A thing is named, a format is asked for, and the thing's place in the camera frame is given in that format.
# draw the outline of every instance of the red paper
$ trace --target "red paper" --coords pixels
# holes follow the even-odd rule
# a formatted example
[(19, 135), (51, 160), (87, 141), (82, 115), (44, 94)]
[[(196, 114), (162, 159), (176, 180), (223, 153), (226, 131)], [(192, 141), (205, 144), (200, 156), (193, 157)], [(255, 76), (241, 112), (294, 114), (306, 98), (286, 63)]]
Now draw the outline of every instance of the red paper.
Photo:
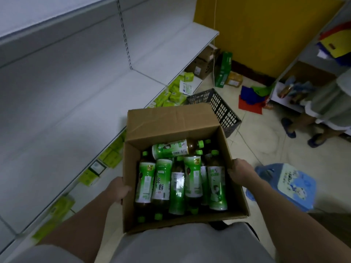
[(239, 109), (245, 110), (245, 111), (250, 111), (253, 113), (257, 114), (262, 114), (262, 108), (266, 105), (266, 102), (260, 102), (256, 103), (254, 105), (247, 104), (246, 101), (243, 101), (241, 99), (241, 96), (239, 96)]

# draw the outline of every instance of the slipper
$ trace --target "slipper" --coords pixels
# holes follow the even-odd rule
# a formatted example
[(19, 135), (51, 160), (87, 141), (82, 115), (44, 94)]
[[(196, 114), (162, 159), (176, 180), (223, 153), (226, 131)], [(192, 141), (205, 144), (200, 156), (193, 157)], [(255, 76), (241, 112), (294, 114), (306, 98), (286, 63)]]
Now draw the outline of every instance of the slipper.
[(285, 130), (287, 136), (290, 137), (290, 138), (296, 138), (296, 133), (295, 133), (295, 131), (292, 132), (292, 133), (289, 133), (289, 132), (287, 131), (288, 127), (292, 124), (292, 120), (290, 120), (290, 119), (284, 117), (280, 122), (282, 123), (282, 126), (284, 127), (284, 130)]
[(311, 148), (317, 148), (320, 145), (323, 145), (325, 143), (325, 140), (320, 143), (320, 144), (316, 144), (316, 140), (318, 139), (318, 137), (320, 137), (322, 134), (315, 134), (311, 139), (309, 139), (307, 141), (307, 144), (311, 147)]

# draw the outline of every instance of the plastic basket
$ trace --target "plastic basket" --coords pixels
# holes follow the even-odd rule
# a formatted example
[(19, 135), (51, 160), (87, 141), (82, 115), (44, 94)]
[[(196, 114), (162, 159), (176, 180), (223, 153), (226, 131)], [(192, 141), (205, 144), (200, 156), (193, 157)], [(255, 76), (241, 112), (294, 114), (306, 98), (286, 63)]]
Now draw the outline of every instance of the plastic basket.
[(241, 123), (239, 117), (229, 108), (228, 104), (219, 96), (215, 89), (209, 89), (186, 98), (187, 104), (207, 102), (221, 124), (225, 136), (229, 137)]

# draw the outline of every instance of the person's right hand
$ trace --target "person's right hand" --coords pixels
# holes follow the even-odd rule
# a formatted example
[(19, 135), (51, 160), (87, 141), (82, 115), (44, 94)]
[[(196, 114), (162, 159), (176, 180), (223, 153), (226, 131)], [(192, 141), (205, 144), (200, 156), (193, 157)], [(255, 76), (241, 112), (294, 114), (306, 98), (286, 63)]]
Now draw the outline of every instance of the person's right hand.
[(246, 188), (261, 180), (254, 168), (244, 159), (235, 159), (233, 169), (228, 169), (228, 173), (235, 183)]

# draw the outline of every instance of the tiled floor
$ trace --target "tiled floor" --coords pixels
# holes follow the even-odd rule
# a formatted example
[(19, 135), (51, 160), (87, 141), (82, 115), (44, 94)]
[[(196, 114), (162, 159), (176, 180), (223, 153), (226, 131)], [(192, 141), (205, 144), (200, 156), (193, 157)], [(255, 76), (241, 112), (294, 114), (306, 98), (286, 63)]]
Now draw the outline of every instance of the tiled floor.
[[(208, 76), (197, 92), (213, 87), (213, 78)], [(244, 78), (245, 86), (260, 86), (259, 83)], [(323, 146), (311, 149), (307, 140), (314, 132), (322, 131), (314, 126), (297, 131), (297, 138), (286, 137), (280, 125), (283, 116), (291, 118), (298, 114), (280, 105), (274, 110), (263, 109), (263, 115), (238, 108), (240, 88), (225, 86), (217, 92), (239, 116), (242, 123), (227, 139), (232, 157), (247, 160), (254, 167), (260, 164), (284, 162), (311, 175), (317, 181), (315, 208), (324, 211), (351, 211), (351, 143), (333, 138)], [(275, 257), (275, 247), (268, 234), (262, 214), (256, 202), (248, 199), (251, 216), (249, 222), (257, 232), (261, 243)], [(97, 258), (98, 263), (109, 262), (122, 237), (121, 207), (114, 205), (108, 214), (103, 243)]]

